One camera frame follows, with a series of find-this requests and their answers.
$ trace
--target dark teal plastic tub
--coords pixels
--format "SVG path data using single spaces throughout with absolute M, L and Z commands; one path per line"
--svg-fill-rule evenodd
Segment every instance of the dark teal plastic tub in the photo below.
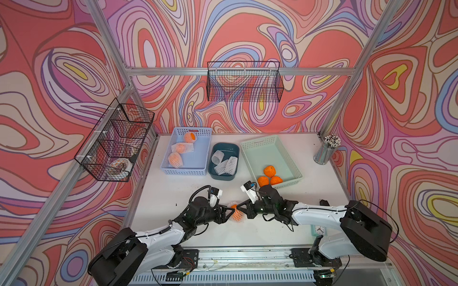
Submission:
M 213 153 L 216 152 L 217 150 L 223 151 L 224 153 L 224 160 L 229 159 L 231 156 L 237 157 L 237 167 L 235 168 L 235 173 L 231 176 L 229 174 L 222 174 L 222 175 L 217 175 L 215 171 L 215 164 L 212 162 L 212 156 Z M 240 148 L 236 144 L 232 143 L 216 143 L 215 146 L 213 146 L 212 152 L 210 153 L 210 162 L 208 163 L 208 172 L 210 173 L 210 176 L 212 176 L 213 179 L 215 180 L 221 180 L 221 181 L 230 181 L 234 179 L 235 174 L 237 173 L 237 168 L 239 167 L 239 153 L 240 153 Z

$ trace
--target swirly patterned wall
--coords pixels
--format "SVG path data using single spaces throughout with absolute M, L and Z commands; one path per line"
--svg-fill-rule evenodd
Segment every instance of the swirly patterned wall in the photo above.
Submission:
M 123 85 L 81 0 L 0 1 L 0 263 Z M 128 183 L 81 176 L 17 285 L 90 282 L 87 262 L 119 230 L 150 146 Z
M 134 80 L 146 107 L 156 113 L 158 133 L 175 126 L 212 127 L 214 132 L 316 132 L 346 76 L 291 76 L 280 103 L 209 102 L 206 76 L 147 76 Z
M 385 1 L 132 0 L 103 7 L 129 66 L 279 59 L 285 67 L 318 67 L 353 66 Z
M 384 1 L 133 0 L 104 5 L 127 65 L 201 67 L 278 59 L 283 67 L 352 67 Z M 279 103 L 209 103 L 205 76 L 139 76 L 159 133 L 316 132 L 346 77 L 285 76 Z
M 458 285 L 457 46 L 456 1 L 406 1 L 332 130 L 349 194 L 399 223 L 406 285 Z

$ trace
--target orange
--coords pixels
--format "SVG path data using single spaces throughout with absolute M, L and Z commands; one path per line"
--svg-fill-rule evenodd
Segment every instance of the orange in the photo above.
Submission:
M 270 184 L 273 186 L 273 185 L 276 185 L 278 183 L 283 183 L 283 180 L 282 178 L 280 178 L 279 176 L 273 176 L 272 179 L 270 179 Z
M 194 141 L 196 141 L 196 135 L 192 132 L 187 132 L 185 136 L 183 136 L 183 139 L 185 139 L 186 143 L 194 143 Z
M 176 151 L 180 154 L 186 152 L 186 146 L 184 144 L 177 144 Z
M 243 218 L 243 212 L 237 209 L 237 205 L 232 205 L 231 208 L 235 209 L 235 212 L 231 215 L 231 219 L 236 222 L 241 222 Z
M 174 168 L 180 168 L 183 166 L 183 161 L 181 156 L 177 152 L 170 153 L 169 155 L 169 163 Z
M 275 168 L 273 166 L 267 166 L 264 169 L 264 174 L 268 176 L 269 178 L 272 178 L 273 176 L 275 176 L 276 173 L 277 172 L 275 171 Z
M 263 187 L 263 186 L 268 185 L 268 184 L 269 184 L 269 178 L 264 177 L 264 176 L 258 178 L 259 187 Z

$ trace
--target light blue plastic basket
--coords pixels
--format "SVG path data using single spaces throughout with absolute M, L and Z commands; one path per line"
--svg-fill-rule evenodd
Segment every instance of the light blue plastic basket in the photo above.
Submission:
M 173 144 L 184 142 L 183 136 L 186 132 L 194 132 L 197 136 L 197 140 L 194 142 L 194 151 L 180 154 L 183 159 L 183 167 L 175 169 L 169 163 L 169 155 L 172 153 Z M 207 174 L 211 140 L 212 129 L 209 127 L 175 127 L 162 160 L 161 170 L 167 175 L 205 176 Z

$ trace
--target orange in foam net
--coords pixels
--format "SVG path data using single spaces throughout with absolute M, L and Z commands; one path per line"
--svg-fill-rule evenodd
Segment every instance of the orange in foam net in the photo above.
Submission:
M 183 167 L 183 159 L 181 159 L 181 156 L 177 152 L 172 152 L 169 155 L 169 163 L 174 168 Z
M 183 139 L 186 143 L 194 143 L 196 141 L 196 135 L 192 132 L 186 132 Z
M 176 151 L 180 154 L 183 154 L 186 152 L 186 146 L 184 144 L 177 144 Z
M 231 208 L 235 209 L 235 212 L 230 216 L 230 218 L 235 222 L 241 222 L 243 219 L 243 212 L 237 209 L 237 204 L 232 205 Z

